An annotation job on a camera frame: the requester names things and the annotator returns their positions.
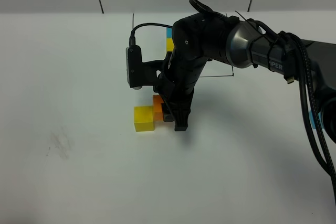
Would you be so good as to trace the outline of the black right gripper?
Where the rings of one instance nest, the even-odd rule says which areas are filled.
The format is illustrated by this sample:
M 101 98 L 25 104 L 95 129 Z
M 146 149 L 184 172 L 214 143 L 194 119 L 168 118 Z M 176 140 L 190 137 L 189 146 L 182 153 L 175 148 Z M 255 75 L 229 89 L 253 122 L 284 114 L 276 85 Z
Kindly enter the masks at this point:
M 189 60 L 180 50 L 174 49 L 164 60 L 144 64 L 145 70 L 142 72 L 145 77 L 141 84 L 153 86 L 154 91 L 163 98 L 163 121 L 173 122 L 171 114 L 174 114 L 174 130 L 177 132 L 188 128 L 194 88 L 208 61 L 210 59 L 205 56 Z

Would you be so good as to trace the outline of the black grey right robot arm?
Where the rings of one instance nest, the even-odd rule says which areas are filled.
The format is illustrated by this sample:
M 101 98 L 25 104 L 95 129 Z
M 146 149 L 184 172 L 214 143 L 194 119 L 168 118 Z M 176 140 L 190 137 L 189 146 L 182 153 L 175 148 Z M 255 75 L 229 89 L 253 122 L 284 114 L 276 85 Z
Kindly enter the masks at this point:
M 264 67 L 288 83 L 299 82 L 303 117 L 311 110 L 316 130 L 335 139 L 334 44 L 276 33 L 261 21 L 225 16 L 198 0 L 190 4 L 196 14 L 171 26 L 173 51 L 149 62 L 137 54 L 136 65 L 129 68 L 130 87 L 154 87 L 165 97 L 176 129 L 185 131 L 194 87 L 207 61 Z

